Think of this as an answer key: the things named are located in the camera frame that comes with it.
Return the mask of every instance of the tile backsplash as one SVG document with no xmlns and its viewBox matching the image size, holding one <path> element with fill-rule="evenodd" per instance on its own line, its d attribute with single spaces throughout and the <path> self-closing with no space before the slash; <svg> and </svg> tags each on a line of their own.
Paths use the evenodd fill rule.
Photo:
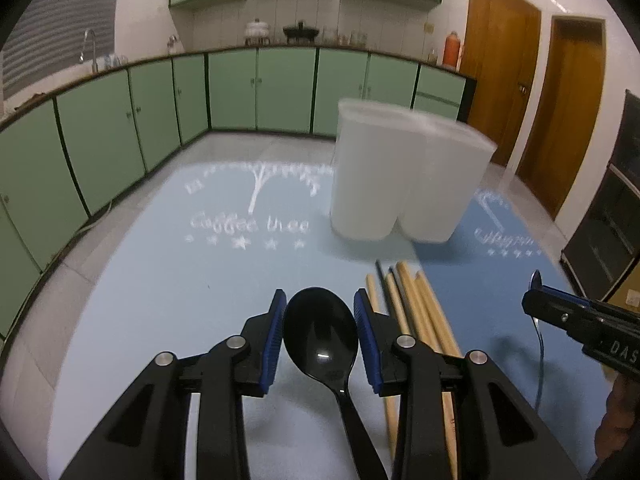
<svg viewBox="0 0 640 480">
<path fill-rule="evenodd" d="M 207 50 L 244 43 L 244 28 L 255 18 L 269 23 L 271 41 L 283 43 L 282 27 L 304 20 L 322 30 L 367 35 L 367 47 L 426 59 L 436 47 L 424 24 L 429 13 L 380 0 L 245 0 L 197 11 L 193 47 Z"/>
</svg>

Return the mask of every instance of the metal spoon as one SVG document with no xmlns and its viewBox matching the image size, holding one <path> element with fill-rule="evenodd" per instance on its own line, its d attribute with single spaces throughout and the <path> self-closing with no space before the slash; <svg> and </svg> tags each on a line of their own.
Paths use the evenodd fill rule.
<svg viewBox="0 0 640 480">
<path fill-rule="evenodd" d="M 385 468 L 349 395 L 349 374 L 358 353 L 351 311 L 330 290 L 306 288 L 289 301 L 283 332 L 287 352 L 300 371 L 334 393 L 358 476 L 386 480 Z"/>
</svg>

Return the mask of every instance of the faucet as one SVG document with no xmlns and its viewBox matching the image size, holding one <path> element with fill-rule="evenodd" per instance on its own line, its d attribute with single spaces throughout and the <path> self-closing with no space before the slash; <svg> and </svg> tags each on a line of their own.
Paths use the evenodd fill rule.
<svg viewBox="0 0 640 480">
<path fill-rule="evenodd" d="M 84 41 L 82 42 L 82 52 L 80 53 L 80 63 L 84 63 L 84 48 L 86 47 L 86 40 L 89 37 L 89 34 L 91 34 L 92 43 L 94 44 L 94 61 L 91 63 L 91 73 L 92 74 L 97 74 L 98 73 L 98 61 L 97 61 L 97 59 L 95 57 L 95 32 L 94 32 L 94 30 L 92 28 L 88 28 L 84 32 Z"/>
</svg>

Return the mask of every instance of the window blind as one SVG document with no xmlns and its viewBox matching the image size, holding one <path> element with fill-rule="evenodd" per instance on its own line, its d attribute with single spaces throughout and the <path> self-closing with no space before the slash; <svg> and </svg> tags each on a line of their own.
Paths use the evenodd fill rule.
<svg viewBox="0 0 640 480">
<path fill-rule="evenodd" d="M 116 0 L 32 0 L 2 49 L 4 98 L 78 63 L 86 28 L 98 57 L 113 52 L 115 8 Z M 88 41 L 85 60 L 91 55 Z"/>
</svg>

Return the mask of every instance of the tiled floor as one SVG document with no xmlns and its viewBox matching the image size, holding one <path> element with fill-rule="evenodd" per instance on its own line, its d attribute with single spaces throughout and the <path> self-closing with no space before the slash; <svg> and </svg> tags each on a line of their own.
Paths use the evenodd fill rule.
<svg viewBox="0 0 640 480">
<path fill-rule="evenodd" d="M 334 143 L 250 134 L 210 134 L 179 153 L 105 215 L 67 255 L 44 286 L 10 350 L 0 383 L 0 417 L 36 472 L 47 479 L 49 419 L 60 367 L 76 323 L 101 272 L 129 227 L 161 184 L 178 168 L 213 160 L 273 160 L 329 164 Z M 498 166 L 483 187 L 513 203 L 532 236 L 557 261 L 566 244 L 524 184 Z"/>
</svg>

